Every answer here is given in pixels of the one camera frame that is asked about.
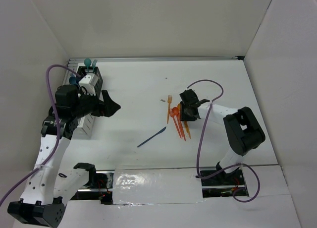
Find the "blue spoon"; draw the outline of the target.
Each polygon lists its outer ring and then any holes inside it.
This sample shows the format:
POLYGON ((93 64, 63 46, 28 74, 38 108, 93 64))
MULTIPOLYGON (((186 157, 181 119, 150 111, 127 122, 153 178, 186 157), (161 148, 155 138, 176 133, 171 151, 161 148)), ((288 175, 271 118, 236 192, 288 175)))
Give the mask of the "blue spoon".
POLYGON ((79 84, 77 82, 77 78, 74 76, 71 76, 68 81, 69 81, 70 85, 79 86, 79 84))

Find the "teal spoon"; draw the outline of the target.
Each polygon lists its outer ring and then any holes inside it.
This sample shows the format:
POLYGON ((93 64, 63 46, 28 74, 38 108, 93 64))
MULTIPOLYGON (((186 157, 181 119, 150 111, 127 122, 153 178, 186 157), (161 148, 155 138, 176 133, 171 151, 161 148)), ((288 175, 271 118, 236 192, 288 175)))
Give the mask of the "teal spoon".
POLYGON ((89 68, 90 68, 91 64, 92 64, 92 61, 91 61, 90 58, 86 58, 86 59, 84 60, 84 65, 85 65, 85 67, 86 67, 86 69, 87 69, 87 73, 89 73, 89 68))

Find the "orange fork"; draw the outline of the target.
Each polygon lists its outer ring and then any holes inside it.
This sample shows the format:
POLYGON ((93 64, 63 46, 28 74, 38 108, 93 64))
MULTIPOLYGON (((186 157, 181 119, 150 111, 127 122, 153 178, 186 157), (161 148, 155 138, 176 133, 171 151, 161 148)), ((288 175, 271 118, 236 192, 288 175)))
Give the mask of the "orange fork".
POLYGON ((177 124, 176 119, 175 119, 175 114, 174 114, 174 112, 172 111, 172 109, 169 110, 169 114, 170 114, 170 117, 171 117, 171 118, 173 119, 173 121, 174 121, 175 128, 176 128, 176 130, 177 130, 177 132, 178 132, 178 134, 179 134, 179 137, 182 138, 180 129, 179 129, 178 124, 177 124))

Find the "yellow fork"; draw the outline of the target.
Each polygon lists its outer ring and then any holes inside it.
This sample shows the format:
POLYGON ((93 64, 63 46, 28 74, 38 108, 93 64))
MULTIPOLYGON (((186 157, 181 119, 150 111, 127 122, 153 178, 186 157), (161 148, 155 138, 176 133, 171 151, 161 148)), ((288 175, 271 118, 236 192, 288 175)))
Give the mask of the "yellow fork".
POLYGON ((168 103, 168 110, 167 110, 167 123, 169 123, 169 117, 170 117, 170 106, 171 106, 171 103, 172 103, 172 96, 171 96, 171 95, 168 95, 168 98, 167 98, 167 103, 168 103))

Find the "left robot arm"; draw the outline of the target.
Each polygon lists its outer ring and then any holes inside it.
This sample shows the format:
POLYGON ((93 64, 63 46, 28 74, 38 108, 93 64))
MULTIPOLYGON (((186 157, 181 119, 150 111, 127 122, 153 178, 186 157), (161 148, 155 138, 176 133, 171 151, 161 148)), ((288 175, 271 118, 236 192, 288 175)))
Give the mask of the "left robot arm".
POLYGON ((27 185, 18 201, 10 202, 7 212, 22 224, 56 228, 61 223, 68 201, 78 189, 98 183, 93 164, 77 163, 69 172, 60 171, 64 153, 78 126, 86 116, 113 116, 121 106, 107 90, 102 99, 88 95, 78 86, 63 85, 55 93, 55 103, 44 120, 40 151, 27 185))

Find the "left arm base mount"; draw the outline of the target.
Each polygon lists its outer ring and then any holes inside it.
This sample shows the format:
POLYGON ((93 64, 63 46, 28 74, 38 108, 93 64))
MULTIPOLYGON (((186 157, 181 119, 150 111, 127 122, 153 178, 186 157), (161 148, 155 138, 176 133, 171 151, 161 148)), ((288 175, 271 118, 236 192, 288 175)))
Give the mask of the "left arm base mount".
POLYGON ((97 171, 93 185, 85 185, 77 190, 71 201, 99 201, 103 205, 113 204, 114 171, 97 171))

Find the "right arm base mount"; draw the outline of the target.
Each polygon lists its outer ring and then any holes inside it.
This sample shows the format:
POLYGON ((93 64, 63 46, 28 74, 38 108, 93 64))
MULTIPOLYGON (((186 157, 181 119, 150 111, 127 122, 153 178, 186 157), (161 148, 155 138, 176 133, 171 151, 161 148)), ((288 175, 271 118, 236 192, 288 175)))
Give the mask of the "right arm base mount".
POLYGON ((223 172, 209 179, 200 179, 197 175, 195 177, 201 181, 203 198, 232 197, 236 190, 237 197, 249 196, 241 169, 230 174, 223 172))

